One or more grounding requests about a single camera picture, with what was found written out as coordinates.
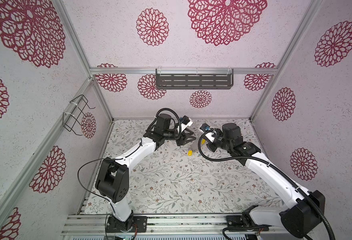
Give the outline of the black slotted wall shelf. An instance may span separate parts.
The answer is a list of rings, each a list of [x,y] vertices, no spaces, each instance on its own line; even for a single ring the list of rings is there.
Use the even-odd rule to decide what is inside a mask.
[[[234,76],[231,71],[226,74],[170,74],[156,69],[155,85],[159,90],[230,90]]]

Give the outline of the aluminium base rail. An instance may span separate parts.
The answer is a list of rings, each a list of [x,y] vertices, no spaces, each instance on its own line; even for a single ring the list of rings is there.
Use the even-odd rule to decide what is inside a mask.
[[[127,230],[107,215],[69,215],[61,236],[203,235],[221,234],[227,227],[240,228],[241,214],[136,214]]]

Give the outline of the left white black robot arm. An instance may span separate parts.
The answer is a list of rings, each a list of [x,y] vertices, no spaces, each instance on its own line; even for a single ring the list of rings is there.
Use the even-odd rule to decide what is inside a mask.
[[[164,110],[173,113],[176,119],[162,113]],[[126,197],[129,190],[129,175],[136,165],[153,154],[165,141],[175,141],[178,146],[183,146],[196,140],[194,132],[189,130],[192,124],[193,120],[187,116],[179,118],[173,110],[161,109],[134,147],[116,158],[107,157],[102,160],[95,188],[108,200],[113,210],[106,221],[107,230],[139,231]]]

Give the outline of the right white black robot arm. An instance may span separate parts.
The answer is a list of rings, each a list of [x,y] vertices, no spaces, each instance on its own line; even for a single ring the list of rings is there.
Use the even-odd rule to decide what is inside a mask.
[[[269,227],[285,228],[298,239],[309,239],[309,232],[324,219],[325,197],[319,191],[309,191],[297,184],[272,164],[260,148],[243,139],[241,129],[235,123],[224,124],[214,129],[207,124],[200,127],[201,140],[207,141],[211,152],[227,151],[229,157],[221,160],[236,160],[257,174],[283,201],[281,208],[264,208],[253,205],[242,212],[239,223],[228,230],[262,230]]]

